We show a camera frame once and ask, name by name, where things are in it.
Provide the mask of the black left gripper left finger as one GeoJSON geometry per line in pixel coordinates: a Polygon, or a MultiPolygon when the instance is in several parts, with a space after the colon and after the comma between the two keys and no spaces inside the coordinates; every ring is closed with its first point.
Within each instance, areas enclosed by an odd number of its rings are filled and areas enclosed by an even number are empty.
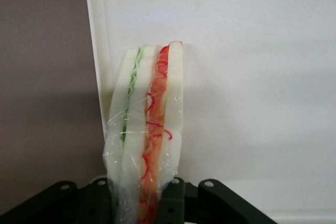
{"type": "Polygon", "coordinates": [[[1,215],[1,223],[113,223],[112,200],[105,177],[87,186],[64,180],[1,215]]]}

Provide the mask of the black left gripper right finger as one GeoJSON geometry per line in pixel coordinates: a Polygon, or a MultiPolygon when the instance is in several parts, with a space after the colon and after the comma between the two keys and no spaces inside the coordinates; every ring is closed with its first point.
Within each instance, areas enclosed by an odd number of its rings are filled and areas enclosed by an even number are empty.
{"type": "Polygon", "coordinates": [[[270,217],[215,179],[194,186],[174,179],[164,189],[157,223],[275,223],[270,217]]]}

